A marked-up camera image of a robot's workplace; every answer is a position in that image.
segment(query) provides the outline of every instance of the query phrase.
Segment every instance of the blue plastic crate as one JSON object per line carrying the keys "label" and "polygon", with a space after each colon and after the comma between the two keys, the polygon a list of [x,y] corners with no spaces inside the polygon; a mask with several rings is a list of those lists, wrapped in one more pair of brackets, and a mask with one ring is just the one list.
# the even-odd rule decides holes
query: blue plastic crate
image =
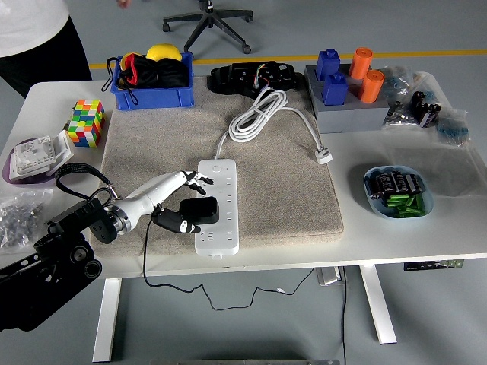
{"label": "blue plastic crate", "polygon": [[[195,105],[193,96],[193,54],[190,52],[182,53],[181,62],[187,66],[189,71],[188,87],[172,87],[168,89],[132,89],[132,93],[137,97],[138,104],[135,105],[130,98],[127,90],[121,90],[112,82],[110,91],[115,95],[118,110],[140,110],[158,108],[179,108]],[[120,73],[120,64],[116,63],[113,71],[113,80],[117,80]]]}

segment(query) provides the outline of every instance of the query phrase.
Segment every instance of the person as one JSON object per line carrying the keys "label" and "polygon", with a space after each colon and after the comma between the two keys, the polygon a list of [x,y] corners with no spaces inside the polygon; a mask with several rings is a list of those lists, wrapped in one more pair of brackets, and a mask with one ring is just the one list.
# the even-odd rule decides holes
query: person
{"label": "person", "polygon": [[23,98],[39,82],[92,79],[65,0],[0,0],[0,24],[0,77]]}

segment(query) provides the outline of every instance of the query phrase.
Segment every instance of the robotic finger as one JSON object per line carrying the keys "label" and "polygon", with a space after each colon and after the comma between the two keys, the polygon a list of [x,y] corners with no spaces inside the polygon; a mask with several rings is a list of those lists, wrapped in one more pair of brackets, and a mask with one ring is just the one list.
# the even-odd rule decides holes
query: robotic finger
{"label": "robotic finger", "polygon": [[158,205],[152,213],[152,223],[174,233],[201,232],[200,227],[188,222],[180,213],[162,208],[161,205]]}
{"label": "robotic finger", "polygon": [[187,185],[190,189],[196,190],[199,194],[201,195],[206,195],[205,190],[203,187],[199,184],[198,180],[203,181],[204,183],[207,183],[209,185],[213,185],[213,180],[207,177],[206,175],[203,175],[202,173],[198,171],[181,171],[187,179]]}

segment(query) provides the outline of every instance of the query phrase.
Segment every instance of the chair base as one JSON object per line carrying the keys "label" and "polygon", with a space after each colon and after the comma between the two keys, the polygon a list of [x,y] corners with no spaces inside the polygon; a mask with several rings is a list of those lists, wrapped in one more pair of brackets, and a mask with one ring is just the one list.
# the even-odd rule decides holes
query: chair base
{"label": "chair base", "polygon": [[173,17],[164,17],[162,30],[164,32],[169,32],[170,21],[199,21],[196,29],[193,31],[188,41],[184,45],[184,52],[188,52],[191,45],[199,37],[205,28],[212,28],[213,24],[218,28],[223,30],[226,34],[232,37],[234,40],[242,45],[242,52],[248,55],[251,52],[250,46],[245,42],[235,30],[233,30],[227,23],[223,21],[224,18],[228,17],[241,17],[247,23],[253,21],[253,12],[251,10],[207,10],[205,12],[199,13],[187,13],[181,15],[175,15]]}

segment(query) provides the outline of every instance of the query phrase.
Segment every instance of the orange cylinder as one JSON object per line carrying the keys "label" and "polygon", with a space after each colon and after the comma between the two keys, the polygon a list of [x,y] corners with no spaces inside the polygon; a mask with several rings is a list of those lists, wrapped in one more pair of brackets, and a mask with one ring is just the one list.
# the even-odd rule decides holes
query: orange cylinder
{"label": "orange cylinder", "polygon": [[384,74],[378,70],[367,71],[358,90],[358,99],[363,103],[374,103],[385,78]]}
{"label": "orange cylinder", "polygon": [[364,78],[369,67],[371,67],[373,55],[372,50],[369,48],[357,48],[350,65],[349,75],[356,80]]}

